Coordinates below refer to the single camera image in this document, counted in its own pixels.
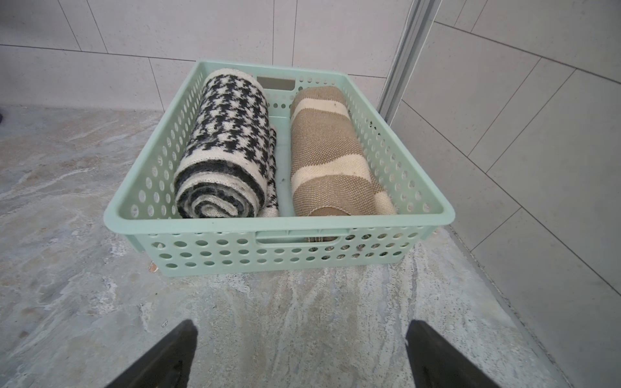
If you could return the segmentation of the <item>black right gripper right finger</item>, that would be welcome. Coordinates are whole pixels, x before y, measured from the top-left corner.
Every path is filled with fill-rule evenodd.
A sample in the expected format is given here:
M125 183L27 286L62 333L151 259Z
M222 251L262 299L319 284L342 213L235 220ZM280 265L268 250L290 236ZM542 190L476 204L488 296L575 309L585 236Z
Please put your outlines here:
M412 320L406 341L418 388L500 387L425 321Z

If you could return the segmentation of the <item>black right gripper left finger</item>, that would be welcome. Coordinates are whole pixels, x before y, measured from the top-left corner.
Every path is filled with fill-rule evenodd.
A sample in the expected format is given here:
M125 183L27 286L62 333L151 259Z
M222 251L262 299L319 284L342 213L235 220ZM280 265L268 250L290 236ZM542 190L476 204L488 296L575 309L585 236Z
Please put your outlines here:
M193 321L182 321L108 387L187 387L197 336Z

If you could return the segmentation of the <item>black white houndstooth scarf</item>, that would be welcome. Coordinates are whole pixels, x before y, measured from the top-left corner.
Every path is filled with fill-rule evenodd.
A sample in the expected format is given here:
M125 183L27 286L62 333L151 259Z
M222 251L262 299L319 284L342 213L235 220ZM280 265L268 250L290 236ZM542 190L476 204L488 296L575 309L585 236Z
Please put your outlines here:
M206 78L173 180L182 218L275 218L276 129L262 85L240 70Z

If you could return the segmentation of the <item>brown beige plaid blanket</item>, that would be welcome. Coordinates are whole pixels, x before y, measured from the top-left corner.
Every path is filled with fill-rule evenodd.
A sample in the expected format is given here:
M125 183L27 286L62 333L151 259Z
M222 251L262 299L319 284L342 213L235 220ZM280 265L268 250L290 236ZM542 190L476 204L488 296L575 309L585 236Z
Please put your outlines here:
M297 93L290 132L297 217L396 214L371 172L340 89L312 87Z

